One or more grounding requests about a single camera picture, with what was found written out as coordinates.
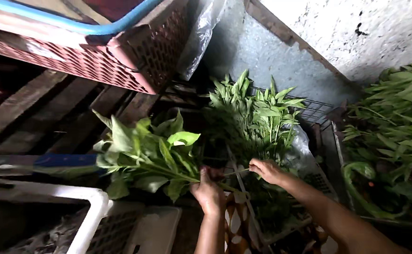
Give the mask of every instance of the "concrete wall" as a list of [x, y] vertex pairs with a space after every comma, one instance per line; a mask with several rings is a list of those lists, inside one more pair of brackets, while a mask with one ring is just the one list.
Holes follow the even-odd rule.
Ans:
[[412, 0], [261, 2], [352, 81], [412, 62]]

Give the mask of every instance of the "person's right hand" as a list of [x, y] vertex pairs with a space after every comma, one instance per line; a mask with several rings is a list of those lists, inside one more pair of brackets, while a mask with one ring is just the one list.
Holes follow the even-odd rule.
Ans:
[[276, 185], [279, 185], [283, 179], [283, 176], [285, 177], [285, 175], [287, 174], [283, 172], [280, 167], [271, 159], [251, 159], [250, 171], [260, 175], [266, 182]]

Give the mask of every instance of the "blue handle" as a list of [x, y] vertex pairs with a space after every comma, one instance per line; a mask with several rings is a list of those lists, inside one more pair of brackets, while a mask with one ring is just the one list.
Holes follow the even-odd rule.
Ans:
[[7, 0], [0, 0], [0, 10], [25, 16], [72, 32], [86, 35], [106, 35], [119, 33], [129, 26], [135, 25], [161, 1], [162, 0], [144, 0], [141, 4], [137, 5], [134, 9], [124, 15], [124, 17], [107, 25], [84, 24]]

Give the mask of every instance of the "plastic bag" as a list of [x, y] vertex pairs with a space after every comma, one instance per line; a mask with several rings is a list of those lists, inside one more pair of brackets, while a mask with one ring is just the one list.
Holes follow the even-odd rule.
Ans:
[[187, 39], [176, 66], [184, 80], [189, 80], [195, 72], [212, 37], [212, 30], [220, 21], [226, 0], [204, 0], [192, 31]]

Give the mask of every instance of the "white container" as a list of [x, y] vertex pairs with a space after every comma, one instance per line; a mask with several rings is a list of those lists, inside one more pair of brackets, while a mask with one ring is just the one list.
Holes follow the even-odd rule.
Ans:
[[181, 209], [178, 207], [146, 208], [130, 235], [123, 254], [170, 254], [180, 216]]
[[107, 193], [97, 188], [5, 179], [0, 179], [0, 200], [44, 203], [89, 201], [90, 208], [67, 254], [122, 253], [133, 226], [144, 208], [141, 203], [109, 200]]

